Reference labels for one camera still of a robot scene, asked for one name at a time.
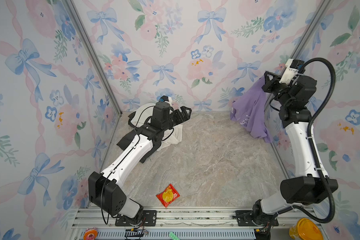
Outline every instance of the wallpaper wall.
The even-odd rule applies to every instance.
[[[360,240],[360,0],[333,1],[300,56],[303,60],[313,57],[331,61],[337,79],[330,102],[314,123],[321,161],[339,184],[334,193],[335,218],[324,228],[330,239]],[[327,94],[329,72],[323,64],[313,63],[305,74],[318,81],[317,91],[308,103],[308,109],[314,113]],[[295,166],[289,138],[277,112],[269,109],[267,115],[274,143],[293,177]],[[325,217],[328,201],[314,209]]]
[[[117,120],[58,0],[0,1],[0,239],[63,239]]]
[[[319,0],[74,0],[123,111],[166,94],[227,111],[280,71]]]

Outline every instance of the yellow lid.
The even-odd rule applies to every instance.
[[[307,218],[298,221],[298,234],[302,240],[323,240],[319,228]]]

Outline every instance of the purple cloth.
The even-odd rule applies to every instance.
[[[231,120],[240,122],[242,127],[251,132],[252,137],[264,137],[265,142],[271,142],[271,135],[264,124],[264,105],[267,101],[261,89],[264,83],[263,76],[232,103]]]

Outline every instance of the red snack package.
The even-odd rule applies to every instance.
[[[176,189],[170,184],[164,192],[156,195],[160,202],[164,205],[164,207],[168,207],[175,199],[180,197],[180,194],[176,191]]]

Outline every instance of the yellow bucket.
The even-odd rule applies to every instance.
[[[301,240],[323,240],[319,228],[307,218],[300,219],[289,229],[289,236]]]

